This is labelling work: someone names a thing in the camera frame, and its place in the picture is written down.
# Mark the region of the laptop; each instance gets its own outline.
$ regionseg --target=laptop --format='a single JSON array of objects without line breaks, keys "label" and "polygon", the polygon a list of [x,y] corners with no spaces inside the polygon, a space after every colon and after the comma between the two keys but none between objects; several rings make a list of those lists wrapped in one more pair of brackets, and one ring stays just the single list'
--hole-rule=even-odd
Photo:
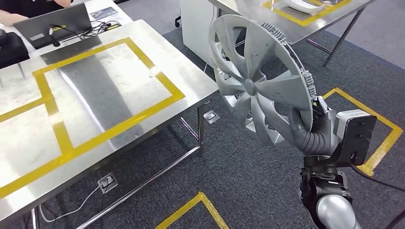
[{"label": "laptop", "polygon": [[[70,31],[52,25],[58,25]],[[73,32],[76,34],[85,32],[91,28],[91,23],[85,4],[80,3],[17,22],[13,26],[35,49],[40,49],[53,43],[49,35],[50,28],[53,29],[54,39],[60,41],[76,36]]]}]

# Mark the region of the desk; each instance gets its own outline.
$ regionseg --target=desk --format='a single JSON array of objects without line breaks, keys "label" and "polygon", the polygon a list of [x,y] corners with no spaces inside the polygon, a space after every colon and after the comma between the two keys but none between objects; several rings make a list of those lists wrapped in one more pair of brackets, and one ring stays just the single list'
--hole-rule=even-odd
[{"label": "desk", "polygon": [[[198,8],[198,13],[197,12],[190,12],[191,10],[196,10],[195,8],[192,8],[192,6],[188,6],[187,4],[183,4],[183,8],[181,9],[181,19],[182,19],[182,24],[183,24],[183,40],[184,44],[188,46],[191,50],[194,52],[198,52],[197,55],[200,56],[203,60],[205,60],[208,63],[211,63],[211,60],[206,60],[205,57],[209,57],[209,50],[208,48],[205,50],[202,50],[201,48],[198,47],[198,45],[195,45],[196,43],[200,42],[201,44],[204,43],[204,41],[201,41],[202,39],[208,38],[208,34],[198,34],[194,36],[194,41],[188,41],[189,37],[192,37],[192,33],[195,33],[195,31],[192,31],[191,28],[199,28],[201,31],[207,32],[209,28],[209,21],[211,20],[212,13],[206,13],[204,16],[199,15],[198,17],[205,17],[205,21],[203,25],[188,25],[187,21],[187,15],[195,15],[195,14],[201,14],[200,12],[210,12],[212,10],[211,6],[209,9],[204,10],[202,9],[203,6],[206,6],[206,4],[203,4],[202,2],[206,0],[200,0],[197,4],[199,5]],[[301,41],[307,40],[311,35],[326,29],[327,27],[333,25],[334,23],[342,20],[343,18],[351,15],[354,12],[357,12],[356,16],[353,18],[351,23],[349,24],[347,30],[343,33],[341,39],[339,40],[338,44],[335,46],[333,51],[329,51],[324,47],[321,47],[320,45],[316,44],[314,41],[308,40],[307,42],[320,48],[324,52],[327,52],[329,55],[328,59],[326,60],[325,64],[327,64],[333,54],[337,51],[338,47],[340,46],[341,42],[344,40],[346,35],[349,33],[350,29],[360,16],[361,12],[363,9],[370,3],[372,3],[374,0],[348,0],[346,4],[341,6],[340,8],[329,12],[328,14],[318,18],[317,20],[309,23],[306,26],[299,25],[286,17],[281,16],[280,14],[276,13],[274,9],[268,9],[263,6],[263,4],[271,4],[271,2],[277,2],[278,4],[283,4],[281,1],[278,0],[209,0],[210,3],[212,3],[216,9],[214,12],[214,17],[218,18],[224,14],[237,14],[244,16],[248,19],[260,22],[260,23],[271,23],[276,26],[276,28],[280,29],[286,36],[287,42],[290,44],[296,44]],[[302,14],[299,11],[295,11],[291,9],[290,13],[294,16],[294,14]]]},{"label": "desk", "polygon": [[[90,15],[90,13],[112,7],[114,8],[118,13],[115,15],[111,15],[109,17],[103,18],[100,21],[109,21],[109,20],[115,20],[118,21],[121,25],[126,25],[132,21],[132,19],[118,6],[116,5],[112,0],[91,0],[85,2],[87,13],[89,13],[89,18],[90,21],[94,21],[95,19]],[[40,48],[40,49],[35,49],[21,34],[18,30],[16,30],[13,26],[2,26],[0,29],[5,30],[6,32],[14,32],[17,35],[19,35],[22,38],[22,41],[24,42],[25,46],[27,47],[28,53],[30,57],[36,57],[40,56],[44,53],[51,52],[53,50],[60,49],[62,47],[65,47],[69,44],[78,42],[80,39],[75,38],[75,39],[69,39],[67,42],[60,42],[61,45],[59,47],[54,47],[53,45],[48,45],[46,47]]]},{"label": "desk", "polygon": [[0,70],[0,227],[195,108],[198,145],[81,228],[203,151],[217,85],[143,20],[20,64]]}]

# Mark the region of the person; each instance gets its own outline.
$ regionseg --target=person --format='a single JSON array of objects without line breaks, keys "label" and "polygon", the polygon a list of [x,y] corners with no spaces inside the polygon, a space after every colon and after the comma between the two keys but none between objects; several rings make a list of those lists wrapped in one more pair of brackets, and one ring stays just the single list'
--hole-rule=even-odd
[{"label": "person", "polygon": [[71,0],[0,0],[0,23],[14,23],[69,7]]}]

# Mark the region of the white cable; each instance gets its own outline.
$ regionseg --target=white cable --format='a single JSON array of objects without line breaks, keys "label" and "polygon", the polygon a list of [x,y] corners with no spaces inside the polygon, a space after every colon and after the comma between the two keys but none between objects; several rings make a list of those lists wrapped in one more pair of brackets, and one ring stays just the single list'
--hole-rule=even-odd
[{"label": "white cable", "polygon": [[79,207],[78,209],[76,209],[76,210],[74,210],[74,211],[71,211],[71,212],[69,212],[69,213],[66,213],[66,214],[64,214],[64,215],[61,215],[61,216],[57,217],[56,219],[52,219],[52,220],[47,219],[47,218],[45,217],[43,211],[42,211],[42,206],[39,205],[39,211],[41,212],[41,215],[42,215],[43,220],[45,220],[45,222],[52,223],[52,222],[55,222],[56,220],[58,220],[58,219],[60,219],[60,218],[62,218],[62,217],[65,217],[65,216],[68,216],[68,215],[70,215],[70,214],[76,213],[78,210],[80,210],[80,209],[83,207],[83,205],[86,203],[86,201],[90,198],[90,196],[91,196],[94,192],[97,191],[97,189],[98,189],[98,186],[94,189],[94,191],[92,191],[92,192],[90,193],[90,195],[87,196],[87,198],[83,201],[82,205],[80,205],[80,207]]}]

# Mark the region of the hubcap center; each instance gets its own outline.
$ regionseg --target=hubcap center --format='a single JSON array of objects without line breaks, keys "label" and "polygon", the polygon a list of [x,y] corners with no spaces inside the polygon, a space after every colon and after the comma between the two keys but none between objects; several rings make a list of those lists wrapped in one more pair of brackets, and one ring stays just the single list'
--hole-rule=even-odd
[{"label": "hubcap center", "polygon": [[256,85],[251,79],[245,81],[245,88],[249,95],[255,95],[257,93]]}]

